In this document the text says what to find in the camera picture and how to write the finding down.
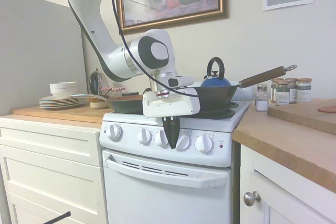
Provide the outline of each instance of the oven door handle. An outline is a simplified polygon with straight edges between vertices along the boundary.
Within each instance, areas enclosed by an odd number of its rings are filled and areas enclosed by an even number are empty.
[[[227,176],[221,172],[205,172],[200,177],[173,176],[161,173],[147,172],[145,170],[131,168],[120,165],[110,159],[106,160],[106,167],[131,177],[157,182],[161,184],[193,187],[197,189],[206,189],[211,187],[225,186],[227,184]]]

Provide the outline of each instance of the wok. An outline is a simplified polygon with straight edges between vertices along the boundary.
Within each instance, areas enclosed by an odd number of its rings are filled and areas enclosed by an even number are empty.
[[[225,108],[230,102],[238,88],[247,88],[264,81],[268,81],[286,74],[286,72],[296,69],[297,66],[293,65],[288,68],[278,67],[264,73],[257,74],[250,78],[244,79],[236,86],[226,87],[193,87],[198,95],[201,109],[198,115],[209,114],[209,112],[216,112]],[[107,99],[99,95],[93,94],[74,94],[73,97],[94,97],[107,101],[108,106],[115,112],[124,114],[141,114],[142,109],[142,95],[131,95],[128,97],[119,97]]]
[[[264,81],[268,81],[280,76],[284,76],[286,72],[294,70],[297,65],[292,65],[288,68],[278,67],[269,70],[264,73],[257,74],[250,78],[244,79],[238,83],[236,86],[225,86],[225,87],[194,87],[198,94],[199,103],[201,105],[201,110],[199,113],[206,111],[217,111],[220,108],[225,107],[231,102],[233,95],[236,93],[238,88],[247,88]]]

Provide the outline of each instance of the black kettle handle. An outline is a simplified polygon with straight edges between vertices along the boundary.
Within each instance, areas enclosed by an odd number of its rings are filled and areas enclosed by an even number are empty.
[[[212,66],[214,63],[217,63],[219,66],[219,76],[218,79],[222,81],[224,79],[224,74],[225,74],[225,68],[224,68],[224,63],[221,58],[219,57],[214,57],[209,61],[208,67],[206,69],[206,75],[209,77],[211,76],[211,71],[212,71]]]

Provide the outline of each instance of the spice jar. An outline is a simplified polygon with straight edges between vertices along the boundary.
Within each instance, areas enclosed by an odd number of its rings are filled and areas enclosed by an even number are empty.
[[[298,103],[311,101],[311,79],[298,79],[297,90]]]
[[[258,92],[256,94],[257,111],[267,111],[267,108],[268,108],[267,85],[259,84],[257,88],[258,88]]]
[[[276,102],[276,97],[275,97],[275,93],[277,90],[277,81],[282,81],[282,78],[275,78],[272,80],[272,94],[271,94],[271,102],[275,103]]]
[[[296,103],[296,96],[297,96],[297,81],[296,78],[287,78],[285,81],[289,82],[289,104]]]
[[[275,93],[277,106],[289,104],[289,91],[290,91],[289,83],[290,81],[277,82],[277,90]]]

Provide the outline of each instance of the wooden cutting board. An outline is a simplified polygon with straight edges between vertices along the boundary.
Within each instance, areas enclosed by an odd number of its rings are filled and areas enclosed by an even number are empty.
[[[268,108],[267,114],[292,123],[301,124],[315,130],[336,135],[336,113],[325,113],[318,108],[336,105],[336,99],[316,99],[309,103],[297,103],[287,106]]]
[[[82,106],[68,110],[44,110],[39,106],[12,110],[12,114],[38,116],[40,118],[63,119],[79,122],[102,123],[104,114],[111,109],[96,110],[90,106]]]

